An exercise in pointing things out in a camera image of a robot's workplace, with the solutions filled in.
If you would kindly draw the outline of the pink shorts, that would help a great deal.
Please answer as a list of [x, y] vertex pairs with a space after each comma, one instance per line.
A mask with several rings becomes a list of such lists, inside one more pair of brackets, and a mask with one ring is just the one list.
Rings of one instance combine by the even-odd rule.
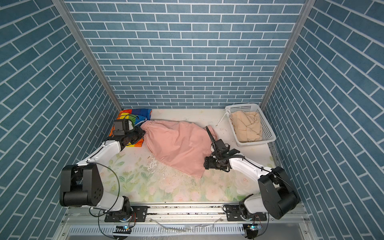
[[159, 162], [200, 179], [211, 155], [208, 131], [194, 123], [154, 120], [141, 125], [144, 143]]

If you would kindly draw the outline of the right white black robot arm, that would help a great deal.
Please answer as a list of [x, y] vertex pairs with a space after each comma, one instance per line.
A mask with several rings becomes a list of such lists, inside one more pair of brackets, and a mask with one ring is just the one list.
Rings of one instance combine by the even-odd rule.
[[227, 173], [235, 170], [259, 185], [259, 197], [251, 194], [239, 202], [239, 213], [243, 219], [248, 220], [261, 212], [267, 212], [273, 218], [281, 219], [299, 203], [297, 189], [283, 168], [269, 168], [253, 163], [239, 150], [230, 149], [230, 145], [222, 140], [213, 140], [212, 147], [212, 154], [205, 157], [205, 169]]

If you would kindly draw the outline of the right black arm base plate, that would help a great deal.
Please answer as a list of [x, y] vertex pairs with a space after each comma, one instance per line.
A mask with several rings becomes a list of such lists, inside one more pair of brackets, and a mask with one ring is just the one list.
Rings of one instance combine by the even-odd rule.
[[244, 206], [240, 205], [223, 205], [222, 209], [226, 214], [227, 221], [266, 221], [267, 215], [264, 212], [250, 213]]

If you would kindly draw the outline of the white plastic laundry basket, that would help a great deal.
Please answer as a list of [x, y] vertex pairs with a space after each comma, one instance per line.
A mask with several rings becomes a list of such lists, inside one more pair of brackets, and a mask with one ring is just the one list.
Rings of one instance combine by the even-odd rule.
[[225, 107], [225, 111], [239, 147], [268, 144], [277, 139], [259, 105], [230, 105]]

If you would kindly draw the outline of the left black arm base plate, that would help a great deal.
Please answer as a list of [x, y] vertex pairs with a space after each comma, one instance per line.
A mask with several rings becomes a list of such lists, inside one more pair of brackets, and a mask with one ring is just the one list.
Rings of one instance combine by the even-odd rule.
[[120, 210], [106, 214], [106, 223], [134, 223], [145, 222], [148, 206], [131, 206], [128, 210]]

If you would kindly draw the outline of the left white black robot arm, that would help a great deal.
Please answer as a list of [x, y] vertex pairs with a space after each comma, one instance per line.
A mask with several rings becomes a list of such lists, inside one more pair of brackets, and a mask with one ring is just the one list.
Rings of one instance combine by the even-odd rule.
[[130, 201], [120, 194], [104, 191], [99, 169], [108, 169], [108, 162], [126, 146], [134, 145], [145, 131], [129, 119], [114, 121], [112, 135], [88, 157], [61, 171], [60, 204], [63, 207], [93, 207], [129, 218], [133, 214]]

